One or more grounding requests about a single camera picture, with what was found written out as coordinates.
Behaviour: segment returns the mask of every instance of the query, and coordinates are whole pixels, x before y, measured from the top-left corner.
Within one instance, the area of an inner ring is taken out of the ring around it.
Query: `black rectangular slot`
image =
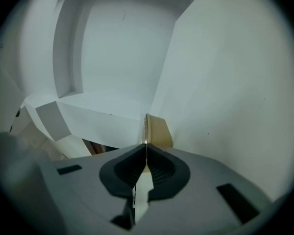
[[[67,174],[67,173],[70,173],[70,172],[73,172],[76,170],[80,170],[80,169],[82,169],[82,167],[80,167],[79,165],[76,164],[76,165],[57,169],[57,171],[59,172],[60,175],[63,175],[63,174]]]
[[[231,184],[218,186],[217,190],[243,224],[259,214]]]

